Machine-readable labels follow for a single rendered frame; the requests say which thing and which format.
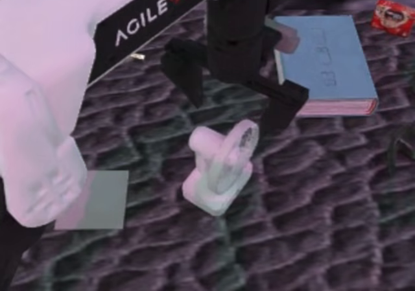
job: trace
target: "white object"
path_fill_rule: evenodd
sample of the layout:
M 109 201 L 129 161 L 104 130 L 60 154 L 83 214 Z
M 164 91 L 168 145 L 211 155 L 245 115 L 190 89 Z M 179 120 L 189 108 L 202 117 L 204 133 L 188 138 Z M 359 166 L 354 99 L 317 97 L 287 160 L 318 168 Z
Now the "white object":
M 185 199 L 213 216 L 224 214 L 252 175 L 250 158 L 258 139 L 258 126 L 249 120 L 227 136 L 196 128 L 189 139 L 196 169 L 183 184 Z
M 52 222 L 79 194 L 85 164 L 69 135 L 95 59 L 93 35 L 130 1 L 0 0 L 0 172 L 8 210 L 24 226 Z
M 0 56 L 0 169 L 8 212 L 22 225 L 54 220 L 80 194 L 87 170 L 43 91 Z

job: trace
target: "red wrapper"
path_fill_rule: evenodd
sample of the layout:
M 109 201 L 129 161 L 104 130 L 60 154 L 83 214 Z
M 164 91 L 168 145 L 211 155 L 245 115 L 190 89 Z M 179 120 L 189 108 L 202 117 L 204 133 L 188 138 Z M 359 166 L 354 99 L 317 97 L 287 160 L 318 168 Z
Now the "red wrapper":
M 372 27 L 389 34 L 407 37 L 415 20 L 415 9 L 388 0 L 378 0 Z

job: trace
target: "dark textured surface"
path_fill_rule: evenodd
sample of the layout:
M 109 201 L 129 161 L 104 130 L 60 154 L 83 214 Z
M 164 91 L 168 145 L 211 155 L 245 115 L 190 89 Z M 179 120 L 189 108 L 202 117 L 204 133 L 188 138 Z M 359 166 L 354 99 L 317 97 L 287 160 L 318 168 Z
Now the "dark textured surface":
M 391 132 L 415 121 L 415 37 L 371 29 L 372 12 L 361 9 L 373 1 L 290 6 L 357 11 L 379 111 L 298 119 L 264 139 L 250 184 L 223 218 L 181 195 L 194 167 L 187 138 L 196 125 L 230 128 L 263 99 L 207 78 L 205 104 L 195 110 L 164 79 L 163 44 L 172 36 L 201 39 L 204 11 L 147 46 L 146 62 L 128 62 L 92 87 L 75 135 L 91 169 L 131 171 L 126 228 L 46 234 L 11 290 L 415 290 L 415 166 L 400 161 L 393 180 L 385 166 Z

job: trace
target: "blue book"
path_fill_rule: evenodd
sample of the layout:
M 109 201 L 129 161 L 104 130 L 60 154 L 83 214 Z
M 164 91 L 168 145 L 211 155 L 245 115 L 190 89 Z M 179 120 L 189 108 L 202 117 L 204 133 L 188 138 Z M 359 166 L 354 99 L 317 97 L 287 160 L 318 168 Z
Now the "blue book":
M 275 51 L 279 82 L 309 88 L 299 116 L 370 115 L 378 103 L 352 16 L 284 16 L 275 21 L 297 31 L 294 53 Z

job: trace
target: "book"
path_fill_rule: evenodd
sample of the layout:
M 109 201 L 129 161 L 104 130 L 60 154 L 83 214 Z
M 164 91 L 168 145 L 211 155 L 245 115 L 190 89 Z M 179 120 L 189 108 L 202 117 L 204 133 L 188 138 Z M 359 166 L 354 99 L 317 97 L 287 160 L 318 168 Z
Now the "book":
M 275 51 L 278 79 L 309 89 L 298 116 L 372 114 L 378 97 L 352 16 L 278 16 L 297 30 L 294 53 Z

